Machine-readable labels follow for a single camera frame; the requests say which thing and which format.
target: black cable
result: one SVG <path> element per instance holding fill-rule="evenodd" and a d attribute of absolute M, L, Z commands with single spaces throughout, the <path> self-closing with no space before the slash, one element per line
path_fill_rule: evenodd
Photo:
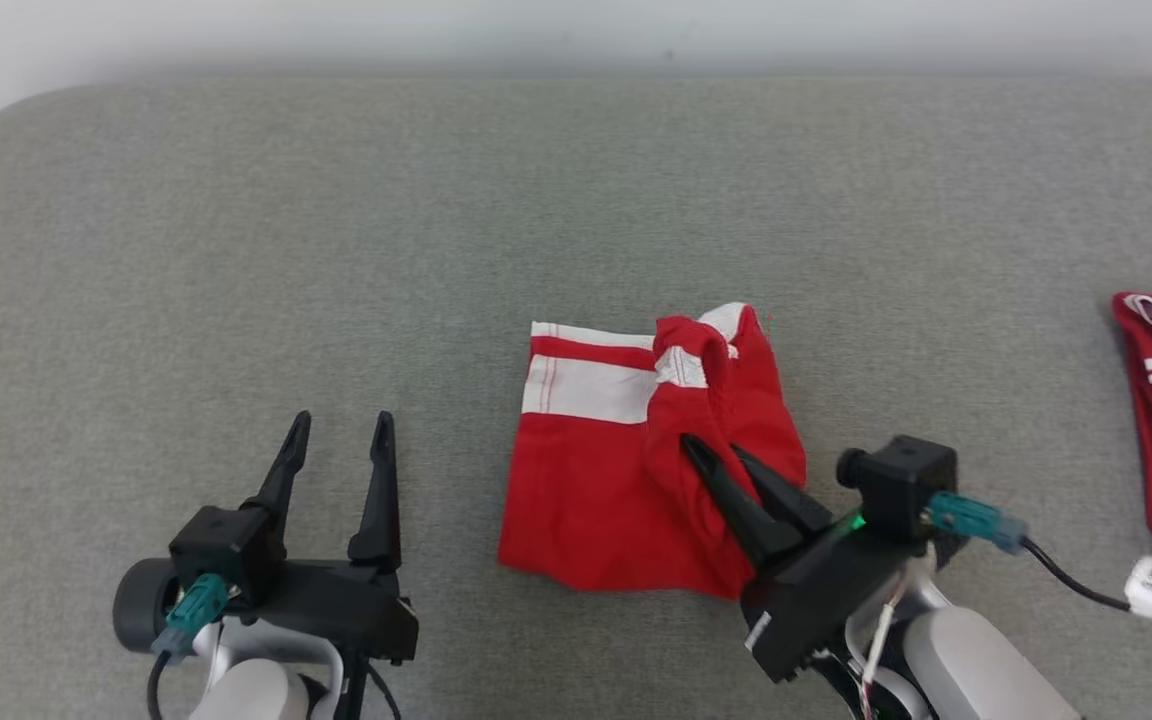
<path fill-rule="evenodd" d="M 154 660 L 154 668 L 150 670 L 150 682 L 145 688 L 145 705 L 150 708 L 150 720 L 162 720 L 162 711 L 159 710 L 159 679 L 162 676 L 164 667 L 168 666 L 170 652 L 160 652 L 159 659 Z"/>
<path fill-rule="evenodd" d="M 1128 605 L 1128 602 L 1121 601 L 1116 597 L 1098 593 L 1093 591 L 1092 588 L 1087 588 L 1087 585 L 1069 577 L 1069 573 L 1061 570 L 1060 564 L 1056 564 L 1056 561 L 1052 560 L 1041 547 L 1038 547 L 1038 543 L 1032 541 L 1032 539 L 1021 539 L 1020 546 L 1028 550 L 1030 555 L 1037 558 L 1039 562 L 1043 562 L 1043 568 L 1047 568 L 1052 575 L 1056 575 L 1056 579 L 1064 583 L 1064 586 L 1069 588 L 1071 591 L 1087 598 L 1087 600 L 1100 602 L 1101 605 L 1112 607 L 1115 611 L 1132 612 L 1132 606 Z"/>
<path fill-rule="evenodd" d="M 367 675 L 371 676 L 371 682 L 380 688 L 380 694 L 385 696 L 385 703 L 389 705 L 389 712 L 394 715 L 394 720 L 403 720 L 403 714 L 402 712 L 397 712 L 397 703 L 394 702 L 394 696 L 389 692 L 389 685 L 385 684 L 384 680 L 380 680 L 380 673 L 376 673 L 376 667 L 372 667 L 371 662 L 367 664 Z"/>

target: white wall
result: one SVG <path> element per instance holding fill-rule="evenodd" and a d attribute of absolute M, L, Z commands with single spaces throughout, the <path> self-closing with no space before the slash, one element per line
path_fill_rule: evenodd
<path fill-rule="evenodd" d="M 1152 74 L 1152 0 L 0 0 L 0 109 L 214 69 Z"/>

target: teal connector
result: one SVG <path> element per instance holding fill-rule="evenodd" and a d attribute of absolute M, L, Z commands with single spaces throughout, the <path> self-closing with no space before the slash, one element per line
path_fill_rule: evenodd
<path fill-rule="evenodd" d="M 150 651 L 154 655 L 169 653 L 168 665 L 177 665 L 184 660 L 184 655 L 188 655 L 189 646 L 194 643 L 198 630 L 214 623 L 228 601 L 229 589 L 220 575 L 212 573 L 200 575 L 192 585 L 189 585 L 189 591 L 180 598 L 177 606 L 169 612 L 168 626 L 159 637 L 154 638 L 154 643 L 150 644 Z"/>
<path fill-rule="evenodd" d="M 945 532 L 987 539 L 1011 555 L 1021 553 L 1020 541 L 1029 533 L 1024 520 L 1013 518 L 995 506 L 952 492 L 935 493 L 927 502 L 927 515 L 932 525 Z"/>

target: gray fabric surface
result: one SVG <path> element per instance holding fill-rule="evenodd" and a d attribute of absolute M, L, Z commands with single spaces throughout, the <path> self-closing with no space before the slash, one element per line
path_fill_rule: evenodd
<path fill-rule="evenodd" d="M 342 556 L 397 418 L 408 717 L 846 717 L 726 602 L 494 562 L 532 319 L 755 304 L 810 458 L 918 434 L 1116 593 L 1151 548 L 1111 294 L 1152 291 L 1152 81 L 227 81 L 0 115 L 0 717 L 142 717 L 109 602 L 297 410 L 298 558 Z M 1096 719 L 1152 624 L 972 547 L 947 594 Z M 200 667 L 168 670 L 185 717 Z M 371 717 L 385 717 L 378 697 Z"/>

